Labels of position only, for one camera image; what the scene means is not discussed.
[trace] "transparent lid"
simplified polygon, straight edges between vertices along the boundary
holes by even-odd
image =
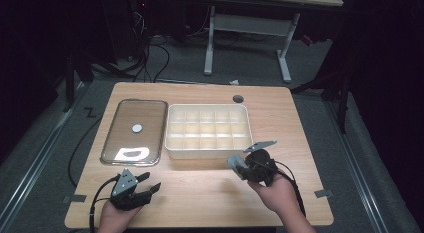
[[[100,161],[153,166],[159,162],[168,104],[127,99],[118,104]]]

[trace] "tape piece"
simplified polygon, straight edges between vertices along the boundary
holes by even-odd
[[[63,203],[71,203],[71,202],[85,202],[85,199],[87,198],[86,195],[72,195],[72,196],[65,196],[63,198]]]
[[[330,198],[334,195],[332,190],[320,190],[320,191],[315,191],[314,193],[317,198],[321,198],[321,197]]]

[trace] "white storage box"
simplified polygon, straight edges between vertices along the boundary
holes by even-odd
[[[173,159],[217,159],[251,146],[243,105],[176,104],[168,109],[165,147]]]

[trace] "gray carpet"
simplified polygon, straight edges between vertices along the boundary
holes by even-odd
[[[205,42],[187,42],[181,44],[168,40],[162,45],[170,54],[168,66],[160,75],[160,81],[179,80],[211,84],[228,84],[238,80],[240,85],[286,86],[293,88],[311,80],[322,62],[330,42],[319,43],[311,47],[302,42],[293,42],[287,61],[293,82],[284,84],[279,72],[278,62],[273,50],[278,38],[262,42],[262,45],[249,48],[251,41],[237,42],[235,45],[217,45],[212,76],[203,75]],[[166,63],[166,53],[159,47],[152,46],[147,69],[154,77]],[[143,73],[138,81],[143,81]],[[69,203],[66,196],[73,194],[75,188],[67,174],[68,162],[72,159],[71,175],[78,182],[85,164],[85,159],[95,137],[98,124],[113,85],[122,81],[110,75],[96,75],[94,82],[87,86],[87,92],[73,108],[52,150],[51,156],[43,168],[35,185],[20,210],[13,217],[8,232],[70,232],[64,225]],[[43,146],[49,131],[62,117],[65,106],[63,86],[58,91],[59,98],[34,122],[31,129],[22,138],[9,159],[0,167],[0,208],[5,208],[13,196],[26,170],[31,166]],[[328,200],[334,214],[334,223],[327,227],[317,227],[318,232],[375,232],[367,214],[353,177],[348,169],[344,147],[334,119],[329,114],[328,105],[320,100],[315,91],[295,95],[294,100],[301,118],[313,157],[325,189],[334,195]],[[92,108],[89,117],[87,108]],[[355,103],[350,97],[349,111],[346,119],[346,137],[349,140],[363,174],[376,198],[379,209],[384,216],[387,232],[420,232],[405,208],[396,186],[390,179],[378,153],[364,127]]]

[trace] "white round button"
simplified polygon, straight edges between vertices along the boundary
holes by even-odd
[[[133,132],[138,133],[143,129],[143,127],[140,124],[136,124],[133,126]]]

